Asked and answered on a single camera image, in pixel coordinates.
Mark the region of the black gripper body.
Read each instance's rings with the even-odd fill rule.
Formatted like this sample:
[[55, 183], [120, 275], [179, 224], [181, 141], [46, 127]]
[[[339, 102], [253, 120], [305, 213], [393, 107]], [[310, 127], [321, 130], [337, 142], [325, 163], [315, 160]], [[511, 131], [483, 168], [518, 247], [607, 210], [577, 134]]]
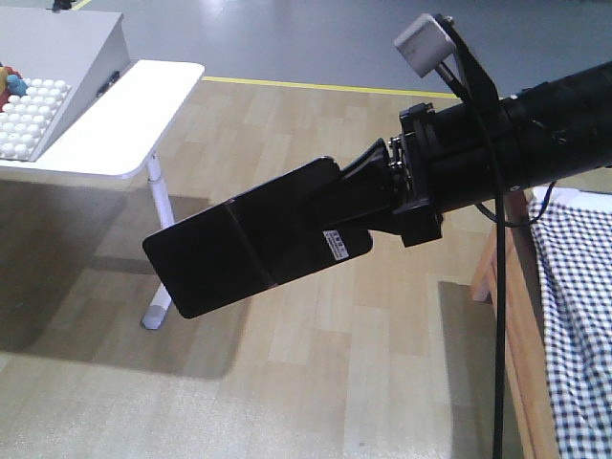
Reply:
[[392, 145], [400, 195], [392, 222], [412, 247], [442, 237], [444, 213], [492, 198], [492, 166], [483, 130], [465, 104], [437, 112], [420, 103], [399, 121]]

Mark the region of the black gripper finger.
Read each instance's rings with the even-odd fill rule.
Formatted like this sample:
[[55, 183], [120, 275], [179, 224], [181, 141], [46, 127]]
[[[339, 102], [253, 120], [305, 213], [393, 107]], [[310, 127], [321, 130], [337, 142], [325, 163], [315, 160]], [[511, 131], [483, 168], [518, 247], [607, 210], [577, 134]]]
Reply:
[[308, 209], [315, 223], [326, 230], [396, 230], [394, 210], [405, 194], [404, 171], [391, 163], [386, 142], [378, 139], [338, 178], [314, 192]]

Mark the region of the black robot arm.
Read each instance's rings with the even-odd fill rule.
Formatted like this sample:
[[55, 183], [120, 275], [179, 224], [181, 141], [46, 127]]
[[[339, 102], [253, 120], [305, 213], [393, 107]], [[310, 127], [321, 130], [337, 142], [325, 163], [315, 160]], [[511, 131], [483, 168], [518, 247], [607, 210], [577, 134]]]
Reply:
[[446, 212], [610, 165], [611, 67], [493, 99], [490, 109], [421, 103], [399, 120], [399, 137], [375, 142], [310, 198], [319, 228], [377, 230], [415, 246], [441, 237]]

